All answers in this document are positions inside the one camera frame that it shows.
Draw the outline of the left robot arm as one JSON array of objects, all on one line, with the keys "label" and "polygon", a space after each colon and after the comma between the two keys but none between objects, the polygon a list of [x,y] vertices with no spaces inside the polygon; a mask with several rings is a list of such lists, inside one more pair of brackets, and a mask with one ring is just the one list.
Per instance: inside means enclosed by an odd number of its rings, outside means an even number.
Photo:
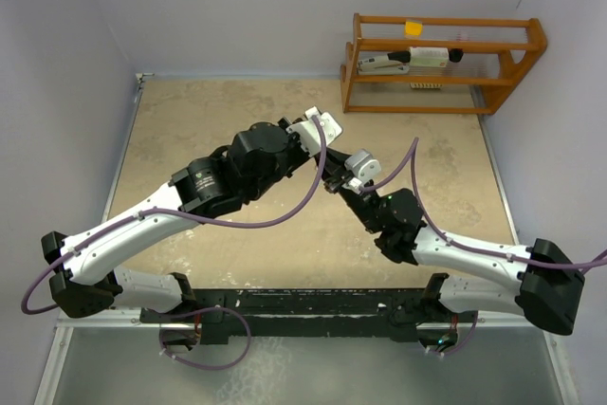
[{"label": "left robot arm", "polygon": [[195,296],[185,275],[144,273],[124,262],[198,225],[226,226],[225,215],[258,200],[309,159],[320,159],[341,132],[329,113],[309,114],[294,123],[257,122],[105,223],[76,235],[45,235],[54,303],[74,319],[111,307],[140,307],[175,322],[188,320]]}]

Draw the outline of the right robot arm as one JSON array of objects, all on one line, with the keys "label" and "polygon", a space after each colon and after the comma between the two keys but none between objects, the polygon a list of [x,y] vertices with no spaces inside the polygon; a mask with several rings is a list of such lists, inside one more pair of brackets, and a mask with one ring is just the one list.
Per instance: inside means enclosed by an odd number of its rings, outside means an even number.
[{"label": "right robot arm", "polygon": [[493,244],[434,230],[409,189],[380,196],[341,177],[327,177],[323,185],[344,200],[390,261],[460,273],[432,278],[421,300],[429,319],[490,311],[521,315],[549,333],[572,334],[585,278],[555,243]]}]

